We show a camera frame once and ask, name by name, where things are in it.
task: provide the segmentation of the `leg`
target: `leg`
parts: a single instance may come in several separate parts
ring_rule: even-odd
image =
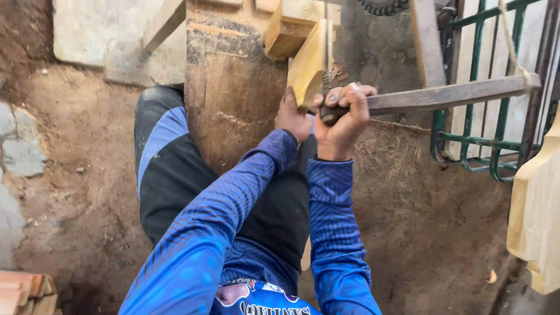
[[[268,184],[238,233],[266,246],[300,272],[310,229],[307,160],[316,155],[317,140],[311,134],[286,170]]]
[[[177,214],[217,179],[189,134],[180,89],[156,86],[140,95],[134,153],[140,223],[155,245]]]

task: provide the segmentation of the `rope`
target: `rope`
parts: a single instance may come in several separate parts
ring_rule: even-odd
[[[514,43],[511,40],[510,30],[507,28],[509,23],[507,22],[507,9],[506,9],[505,1],[499,0],[498,6],[500,8],[500,19],[503,22],[502,23],[503,30],[506,33],[506,43],[507,43],[507,49],[509,50],[510,53],[510,62],[514,68],[519,69],[519,71],[521,72],[521,75],[523,76],[523,81],[525,83],[525,93],[529,94],[531,93],[531,76],[529,75],[529,72],[524,67],[522,67],[519,64],[519,62],[517,62],[517,58],[515,56]]]

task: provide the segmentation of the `tire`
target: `tire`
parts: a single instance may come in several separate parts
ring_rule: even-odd
[[[359,0],[366,12],[377,16],[391,16],[410,8],[409,0]]]

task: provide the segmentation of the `hand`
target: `hand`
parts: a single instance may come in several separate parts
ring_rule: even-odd
[[[296,103],[296,94],[293,88],[289,86],[284,92],[278,114],[274,119],[275,129],[286,129],[290,131],[297,140],[302,143],[309,137],[311,127],[313,126],[313,117],[300,113]]]
[[[326,96],[325,105],[329,107],[350,107],[350,112],[342,116],[332,127],[327,127],[319,114],[315,117],[315,137],[317,138],[317,157],[328,161],[348,161],[358,137],[366,129],[370,120],[367,97],[376,95],[377,90],[369,85],[358,86],[350,83],[346,87],[335,87]],[[313,97],[313,107],[319,108],[323,96]]]

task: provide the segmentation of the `green metal railing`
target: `green metal railing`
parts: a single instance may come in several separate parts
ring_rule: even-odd
[[[534,2],[541,1],[541,0],[514,0],[507,4],[507,10],[515,10],[515,20],[513,25],[512,31],[512,40],[514,42],[515,53],[519,51],[519,42],[521,37],[521,29],[523,26],[523,18],[524,12],[526,7]],[[451,65],[452,65],[452,36],[453,32],[461,27],[476,24],[475,27],[475,41],[473,46],[473,59],[470,68],[470,80],[475,81],[478,78],[478,64],[480,60],[480,48],[482,46],[482,30],[484,21],[488,18],[498,16],[500,11],[498,8],[486,9],[486,0],[480,0],[478,13],[476,15],[464,18],[462,20],[456,20],[449,23],[446,23],[441,30],[441,42],[442,42],[442,50],[444,55],[444,66],[447,75],[447,84],[450,84],[450,73],[451,73]],[[543,36],[548,36],[549,34],[543,32]],[[510,61],[507,64],[507,71],[505,75],[510,74]],[[516,171],[518,167],[518,161],[513,162],[501,162],[500,161],[500,153],[501,150],[512,150],[517,151],[520,153],[519,159],[524,159],[525,155],[531,154],[530,152],[538,150],[539,146],[533,146],[532,140],[530,141],[531,145],[529,146],[528,150],[524,150],[524,145],[526,141],[522,140],[521,142],[512,142],[512,141],[505,141],[504,133],[506,129],[506,122],[507,122],[507,113],[510,104],[510,98],[504,98],[501,100],[500,103],[500,111],[498,114],[498,122],[496,127],[496,135],[494,139],[488,138],[481,138],[481,137],[474,137],[471,135],[472,129],[472,120],[473,120],[473,109],[474,104],[469,104],[466,106],[466,115],[465,115],[465,125],[463,129],[462,135],[454,135],[452,133],[448,133],[444,131],[445,122],[447,119],[447,110],[435,110],[433,112],[433,125],[432,125],[432,141],[431,141],[431,154],[432,157],[438,161],[450,163],[454,161],[450,161],[446,157],[443,156],[442,152],[444,150],[444,143],[445,141],[456,141],[461,143],[461,150],[460,150],[460,160],[458,162],[461,163],[461,166],[469,171],[469,172],[483,172],[483,171],[490,171],[492,177],[500,182],[510,182],[513,180],[513,177],[501,177],[498,173],[499,170],[509,170],[509,171]],[[536,121],[530,126],[527,126],[526,123],[525,128],[536,128]],[[479,146],[488,146],[492,148],[492,154],[489,159],[486,158],[479,158],[479,157],[467,157],[469,145],[479,145]],[[482,166],[472,166],[472,163],[482,164]]]

